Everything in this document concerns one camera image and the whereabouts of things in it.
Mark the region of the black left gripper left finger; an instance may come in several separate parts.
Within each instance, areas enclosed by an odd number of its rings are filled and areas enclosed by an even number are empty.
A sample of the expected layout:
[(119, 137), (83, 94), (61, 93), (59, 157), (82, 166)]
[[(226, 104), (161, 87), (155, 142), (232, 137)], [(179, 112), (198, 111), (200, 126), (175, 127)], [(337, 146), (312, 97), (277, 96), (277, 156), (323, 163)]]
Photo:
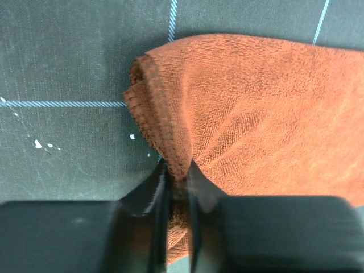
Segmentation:
[(1, 205), (2, 272), (166, 272), (171, 185), (165, 161), (116, 201)]

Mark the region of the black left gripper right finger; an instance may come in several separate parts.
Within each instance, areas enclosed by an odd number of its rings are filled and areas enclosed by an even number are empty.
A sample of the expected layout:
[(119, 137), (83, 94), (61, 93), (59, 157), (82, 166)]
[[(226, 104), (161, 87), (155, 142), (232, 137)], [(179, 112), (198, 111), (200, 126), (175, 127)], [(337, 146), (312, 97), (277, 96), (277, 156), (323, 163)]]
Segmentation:
[(363, 225), (335, 196), (231, 196), (187, 178), (191, 272), (362, 272)]

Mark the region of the brown towel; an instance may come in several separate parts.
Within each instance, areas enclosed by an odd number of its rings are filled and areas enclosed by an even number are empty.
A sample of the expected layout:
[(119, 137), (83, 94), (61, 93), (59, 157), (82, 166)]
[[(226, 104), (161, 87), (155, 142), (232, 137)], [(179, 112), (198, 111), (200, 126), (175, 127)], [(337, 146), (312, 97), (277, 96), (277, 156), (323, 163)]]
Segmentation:
[(138, 57), (123, 98), (177, 182), (363, 204), (363, 53), (232, 34)]

